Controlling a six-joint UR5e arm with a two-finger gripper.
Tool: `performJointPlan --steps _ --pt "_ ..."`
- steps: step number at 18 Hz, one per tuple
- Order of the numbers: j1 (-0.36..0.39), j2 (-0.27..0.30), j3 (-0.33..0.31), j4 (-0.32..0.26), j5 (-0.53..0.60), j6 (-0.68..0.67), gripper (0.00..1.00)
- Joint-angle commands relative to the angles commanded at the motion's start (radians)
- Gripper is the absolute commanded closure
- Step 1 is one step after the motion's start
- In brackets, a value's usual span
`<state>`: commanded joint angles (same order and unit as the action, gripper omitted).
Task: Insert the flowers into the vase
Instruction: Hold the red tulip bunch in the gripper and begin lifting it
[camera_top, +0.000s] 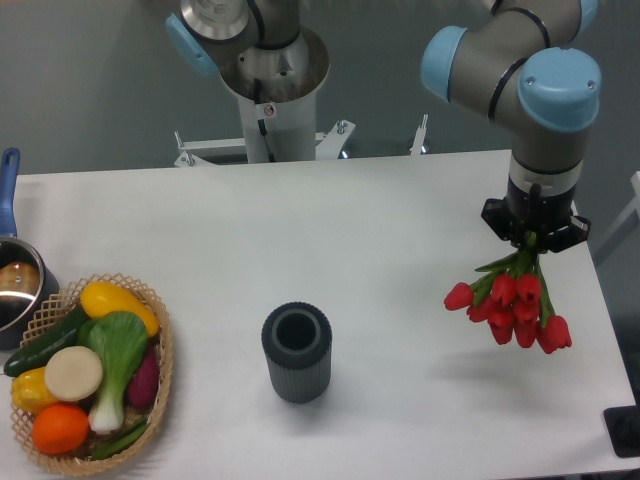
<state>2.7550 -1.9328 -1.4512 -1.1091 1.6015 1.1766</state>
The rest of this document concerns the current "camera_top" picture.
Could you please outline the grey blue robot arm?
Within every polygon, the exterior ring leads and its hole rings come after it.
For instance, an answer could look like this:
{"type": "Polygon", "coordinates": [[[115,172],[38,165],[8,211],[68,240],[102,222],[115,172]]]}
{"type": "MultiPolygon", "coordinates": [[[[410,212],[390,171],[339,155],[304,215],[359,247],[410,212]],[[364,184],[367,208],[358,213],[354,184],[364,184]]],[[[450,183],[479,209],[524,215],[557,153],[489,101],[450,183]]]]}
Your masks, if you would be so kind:
{"type": "MultiPolygon", "coordinates": [[[[423,53],[427,90],[514,134],[506,195],[487,200],[482,216],[515,247],[560,252],[589,235],[572,201],[601,72],[571,42],[597,10],[594,1],[496,1],[482,29],[445,27],[423,53]]],[[[329,58],[302,25],[298,2],[183,1],[165,28],[186,63],[219,76],[235,95],[250,162],[338,154],[336,136],[316,138],[329,58]]]]}

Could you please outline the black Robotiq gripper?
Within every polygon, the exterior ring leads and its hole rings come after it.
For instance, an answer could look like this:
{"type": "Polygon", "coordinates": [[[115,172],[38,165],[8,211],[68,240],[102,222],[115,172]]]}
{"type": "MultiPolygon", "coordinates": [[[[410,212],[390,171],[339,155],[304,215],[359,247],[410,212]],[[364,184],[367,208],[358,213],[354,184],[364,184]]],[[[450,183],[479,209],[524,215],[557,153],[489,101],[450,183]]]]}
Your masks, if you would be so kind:
{"type": "Polygon", "coordinates": [[[481,218],[502,241],[520,246],[524,234],[536,234],[536,246],[559,253],[585,242],[590,234],[591,221],[573,215],[572,201],[575,186],[559,195],[548,195],[539,183],[520,188],[508,180],[504,199],[489,198],[481,211],[481,218]]]}

